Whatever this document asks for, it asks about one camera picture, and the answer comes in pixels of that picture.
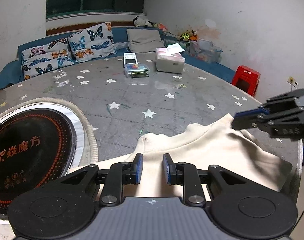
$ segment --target metal screw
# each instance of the metal screw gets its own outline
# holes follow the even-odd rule
[[[191,203],[194,203],[194,204],[199,204],[199,203],[202,203],[204,201],[204,198],[199,196],[199,195],[193,195],[193,196],[190,196],[188,198],[188,200],[191,202]]]
[[[106,196],[102,197],[102,202],[104,202],[106,204],[113,204],[116,201],[117,201],[117,198],[112,195],[106,195]]]

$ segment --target round black pad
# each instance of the round black pad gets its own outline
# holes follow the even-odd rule
[[[257,185],[234,185],[218,195],[210,213],[218,226],[245,239],[274,239],[290,232],[298,212],[285,195]]]
[[[26,192],[10,205],[7,215],[17,236],[40,240],[64,238],[92,220],[95,208],[90,197],[81,191],[60,192],[59,187],[53,192],[50,186],[51,183]]]
[[[61,176],[72,132],[62,114],[50,109],[27,110],[0,125],[0,219],[16,196]]]

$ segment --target stuffed toy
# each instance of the stuffed toy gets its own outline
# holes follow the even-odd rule
[[[133,19],[133,23],[135,27],[153,27],[153,23],[148,21],[147,19],[144,20],[141,17],[137,16]]]
[[[188,32],[182,33],[180,36],[178,36],[178,41],[189,41],[190,35]]]
[[[196,31],[193,31],[193,30],[190,30],[188,31],[188,34],[190,36],[189,40],[190,41],[197,41],[197,32]]]
[[[160,30],[162,30],[164,32],[168,31],[167,27],[165,25],[163,25],[162,23],[158,23],[157,28],[159,28]]]
[[[190,30],[178,36],[178,41],[197,41],[196,31]]]

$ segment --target blue gripper pad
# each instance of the blue gripper pad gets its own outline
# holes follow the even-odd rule
[[[142,171],[143,171],[143,155],[141,154],[137,162],[136,173],[135,173],[135,181],[137,184],[141,182]]]
[[[170,185],[171,175],[170,175],[169,164],[165,157],[165,154],[163,154],[163,171],[164,171],[164,175],[165,175],[166,184]]]
[[[257,114],[269,114],[270,112],[263,107],[259,107],[257,109],[247,110],[243,112],[235,113],[234,118],[249,116],[249,115],[257,115]]]

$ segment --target gray tablecloth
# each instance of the gray tablecloth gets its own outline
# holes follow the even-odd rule
[[[56,97],[70,101],[83,111],[94,128],[98,128],[94,135],[99,160],[106,160],[133,152],[137,139],[145,133],[173,136],[182,133],[190,123],[208,125],[227,113],[233,116],[235,112],[259,105],[248,94],[194,66],[185,64],[184,73],[178,75],[182,78],[175,78],[177,74],[156,71],[154,53],[137,54],[138,61],[151,69],[150,77],[130,79],[124,75],[121,59],[115,57],[68,66],[60,72],[26,80],[22,86],[16,84],[4,89],[0,91],[0,105],[6,104],[0,106],[0,113],[34,98]],[[175,99],[166,97],[168,93]],[[113,102],[120,104],[119,109],[110,109],[109,104]],[[148,109],[156,113],[152,119],[144,118],[142,112]],[[299,143],[271,139],[258,129],[249,131],[270,153],[292,163],[292,174],[284,190],[296,200],[300,182]]]

